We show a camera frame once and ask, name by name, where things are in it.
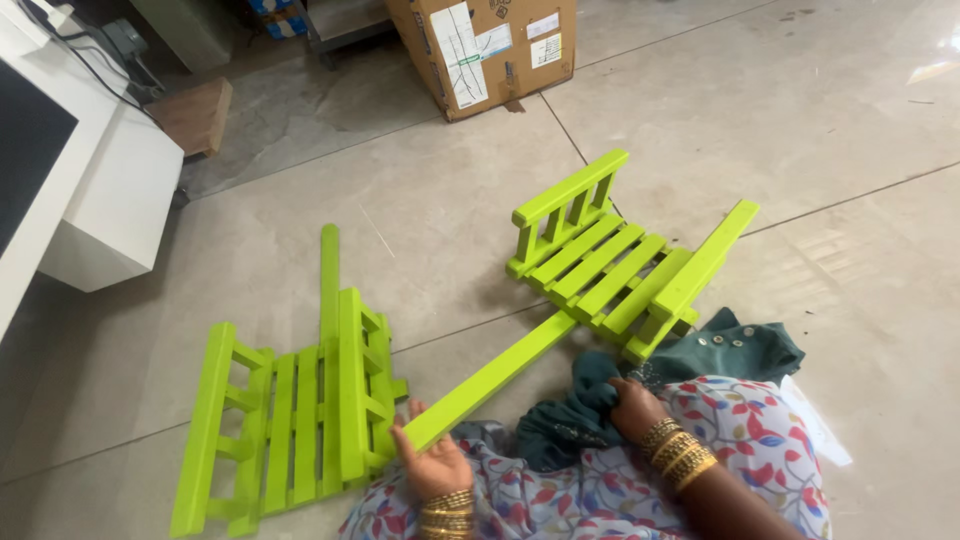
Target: tiled floor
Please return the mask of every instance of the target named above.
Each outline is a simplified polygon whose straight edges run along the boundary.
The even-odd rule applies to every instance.
[[[153,273],[54,303],[37,316],[47,324],[19,327],[43,329],[35,347],[4,344],[45,370],[20,399],[0,538],[165,538],[206,327],[229,319],[278,350],[315,341],[325,222],[341,228],[344,285],[391,316],[398,374],[436,400],[550,312],[503,273],[510,211],[613,147],[632,154],[618,208],[680,244],[697,246],[737,199],[761,203],[697,308],[783,321],[807,352],[798,381],[854,459],[825,464],[836,537],[959,529],[960,70],[937,64],[960,59],[960,2],[578,10],[582,69],[523,114],[444,124],[389,46],[342,63],[335,82],[304,59],[267,67],[284,95],[327,92],[331,108],[308,110],[290,141],[205,162],[220,180],[196,193],[242,185],[173,214]],[[353,112],[354,93],[396,81],[406,97]],[[236,130],[245,115],[296,123],[297,107],[257,105],[257,84],[235,82]],[[576,333],[474,417],[512,424],[558,395],[589,341]],[[258,537],[332,538],[352,497],[268,519]]]

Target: woman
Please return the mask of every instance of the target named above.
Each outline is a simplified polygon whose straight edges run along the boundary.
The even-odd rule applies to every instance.
[[[585,450],[540,474],[498,455],[477,426],[416,455],[397,419],[402,468],[372,484],[343,538],[830,538],[803,421],[773,384],[700,377],[657,397],[611,379],[612,421],[632,445]],[[416,417],[426,409],[412,400]]]

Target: green wooden chair part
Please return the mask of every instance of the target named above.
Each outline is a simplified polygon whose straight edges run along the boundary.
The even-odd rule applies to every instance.
[[[577,324],[641,363],[668,333],[684,335],[696,323],[699,314],[690,305],[759,206],[737,203],[696,252],[668,247],[663,236],[611,213],[613,179],[627,156],[623,150],[608,152],[514,210],[520,233],[507,274],[559,310],[408,424],[405,431],[418,451],[465,420]]]
[[[696,252],[668,247],[611,213],[613,179],[626,160],[613,150],[514,211],[519,240],[507,274],[559,309],[407,425],[418,451],[577,325],[640,363],[668,333],[684,335],[696,323],[690,305],[758,206],[737,203]],[[338,230],[326,225],[318,345],[275,357],[237,341],[230,323],[210,330],[171,536],[199,533],[207,518],[227,520],[231,537],[256,532],[261,517],[363,485],[394,456],[387,428],[407,383],[393,378],[386,317],[355,288],[340,290],[338,253]],[[250,370],[246,388],[228,382],[232,362]],[[244,413],[236,438],[220,433],[225,407]],[[217,458],[236,462],[229,499],[210,497]]]
[[[238,341],[231,323],[210,329],[172,537],[202,532],[207,518],[227,520],[231,537],[251,534],[263,516],[367,483],[394,456],[387,428],[407,384],[393,378],[387,318],[355,288],[339,290],[338,248],[337,228],[324,226],[319,345],[275,358]],[[250,369],[246,388],[228,382],[232,362]],[[239,437],[221,434],[225,407],[244,413]],[[236,462],[229,499],[210,497],[217,458]]]

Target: floral print dress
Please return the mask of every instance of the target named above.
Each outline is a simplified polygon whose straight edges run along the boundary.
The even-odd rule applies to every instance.
[[[774,384],[700,377],[668,384],[658,398],[667,412],[728,470],[805,537],[829,539],[820,466],[804,422]],[[693,538],[683,509],[636,448],[581,452],[581,462],[536,473],[504,457],[478,425],[458,428],[473,468],[474,536],[484,539],[628,540]],[[417,536],[419,506],[402,467],[388,467],[367,488],[340,527],[343,539],[400,540]]]

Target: dark green cloth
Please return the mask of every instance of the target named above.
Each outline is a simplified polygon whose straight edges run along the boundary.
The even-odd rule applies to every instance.
[[[569,467],[580,460],[580,449],[623,444],[610,422],[616,389],[607,384],[620,377],[613,355],[581,353],[573,360],[573,390],[561,402],[533,406],[516,426],[520,457],[539,472]]]
[[[719,336],[720,343],[714,338]],[[740,326],[724,307],[701,331],[661,343],[653,355],[627,376],[643,382],[654,393],[665,384],[719,375],[780,384],[784,375],[800,369],[804,359],[783,323]],[[573,389],[561,402],[534,405],[516,426],[520,457],[538,472],[550,472],[579,462],[585,448],[608,448],[623,443],[610,422],[616,390],[607,384],[620,373],[612,355],[582,353],[573,361]]]

